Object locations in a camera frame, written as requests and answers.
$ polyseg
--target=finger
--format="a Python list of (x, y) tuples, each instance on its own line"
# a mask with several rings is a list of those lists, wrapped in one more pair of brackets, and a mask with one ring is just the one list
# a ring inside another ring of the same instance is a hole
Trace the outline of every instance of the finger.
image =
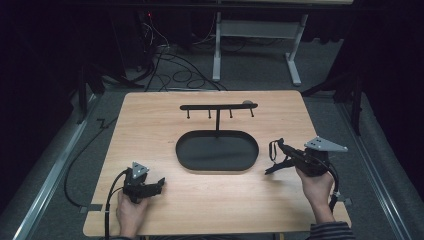
[(150, 198), (143, 198), (141, 199), (141, 202), (138, 204), (137, 208), (145, 209), (147, 205), (149, 204)]

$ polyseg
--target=striped sleeve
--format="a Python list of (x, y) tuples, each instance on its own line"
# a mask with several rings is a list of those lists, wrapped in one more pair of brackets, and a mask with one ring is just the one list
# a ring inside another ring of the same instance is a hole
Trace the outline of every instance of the striped sleeve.
[(329, 222), (311, 225), (310, 240), (355, 239), (352, 229), (346, 222)]

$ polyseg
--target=black cable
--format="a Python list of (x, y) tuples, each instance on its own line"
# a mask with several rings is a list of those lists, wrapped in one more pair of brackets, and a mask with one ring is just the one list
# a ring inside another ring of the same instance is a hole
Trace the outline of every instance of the black cable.
[(149, 90), (149, 88), (150, 88), (150, 84), (152, 83), (152, 81), (153, 81), (153, 77), (156, 75), (156, 71), (158, 70), (158, 67), (159, 67), (159, 61), (161, 60), (161, 56), (162, 56), (162, 54), (163, 54), (163, 49), (162, 49), (162, 51), (160, 52), (160, 54), (159, 54), (159, 57), (158, 57), (158, 59), (157, 59), (157, 61), (156, 61), (156, 67), (155, 67), (155, 69), (154, 69), (154, 71), (153, 71), (153, 73), (152, 73), (152, 75), (151, 75), (151, 77), (150, 77), (150, 79), (149, 79), (149, 82), (147, 83), (147, 86), (146, 86), (146, 88), (144, 89), (144, 92), (147, 92), (148, 90)]
[(71, 164), (69, 165), (69, 167), (66, 169), (66, 173), (65, 173), (65, 180), (64, 180), (64, 193), (65, 193), (65, 197), (66, 199), (75, 207), (81, 208), (81, 207), (86, 207), (82, 204), (77, 203), (76, 201), (74, 201), (68, 193), (68, 177), (69, 177), (69, 172), (71, 171), (72, 166), (74, 165), (74, 163), (76, 162), (76, 160), (81, 156), (81, 154), (88, 148), (88, 146), (90, 146), (90, 144), (105, 130), (107, 129), (110, 125), (112, 125), (112, 123), (114, 123), (116, 120), (118, 119), (118, 117), (114, 118), (112, 121), (110, 121), (107, 125), (103, 126), (103, 128), (96, 134), (94, 135), (94, 137), (92, 137), (90, 139), (90, 141), (78, 152), (78, 154), (74, 157), (74, 159), (72, 159)]
[(115, 188), (116, 182), (121, 178), (122, 175), (127, 174), (128, 169), (122, 171), (113, 181), (112, 186), (109, 190), (109, 195), (107, 196), (106, 201), (106, 207), (105, 207), (105, 240), (109, 240), (110, 234), (109, 234), (109, 215), (110, 215), (110, 199), (112, 198), (112, 195), (116, 192), (113, 189)]
[(182, 60), (182, 61), (184, 61), (184, 62), (186, 62), (186, 63), (188, 63), (191, 67), (193, 67), (195, 70), (196, 70), (196, 72), (194, 72), (194, 73), (196, 73), (196, 74), (198, 74), (205, 82), (208, 82), (209, 84), (211, 84), (213, 87), (215, 87), (216, 88), (216, 90), (218, 90), (218, 91), (221, 91), (221, 89), (218, 87), (218, 86), (220, 86), (221, 88), (223, 88), (225, 91), (227, 91), (227, 88), (226, 87), (224, 87), (222, 84), (220, 84), (220, 83), (218, 83), (218, 82), (213, 82), (213, 81), (211, 81), (211, 80), (209, 80), (207, 77), (205, 77), (205, 75), (203, 75), (201, 72), (200, 72), (200, 70), (196, 67), (196, 66), (194, 66), (192, 63), (190, 63), (188, 60), (186, 60), (186, 59), (184, 59), (184, 58), (182, 58), (182, 57), (179, 57), (179, 56), (177, 56), (177, 55), (174, 55), (174, 54), (170, 54), (170, 53), (166, 53), (166, 54), (164, 54), (164, 56), (172, 56), (172, 57), (174, 57), (174, 58), (178, 58), (178, 59), (180, 59), (180, 60)]

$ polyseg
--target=wooden table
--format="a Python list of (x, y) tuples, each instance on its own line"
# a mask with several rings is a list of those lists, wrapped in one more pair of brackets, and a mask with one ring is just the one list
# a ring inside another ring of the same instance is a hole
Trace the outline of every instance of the wooden table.
[[(213, 130), (207, 111), (192, 111), (190, 119), (179, 107), (186, 104), (258, 104), (249, 110), (221, 112), (222, 130), (240, 130), (259, 145), (256, 163), (243, 172), (194, 172), (177, 160), (178, 139), (192, 130)], [(272, 166), (268, 144), (283, 137), (286, 144), (304, 149), (316, 137), (305, 104), (297, 91), (129, 93), (124, 100), (92, 204), (105, 204), (115, 177), (136, 161), (150, 168), (146, 183), (166, 177), (161, 195), (152, 197), (142, 235), (222, 234), (308, 231), (315, 222), (294, 168), (264, 175)], [(283, 160), (278, 152), (277, 161)], [(119, 233), (112, 197), (110, 233)], [(104, 235), (104, 212), (87, 215), (84, 233)], [(343, 203), (335, 218), (350, 223)]]

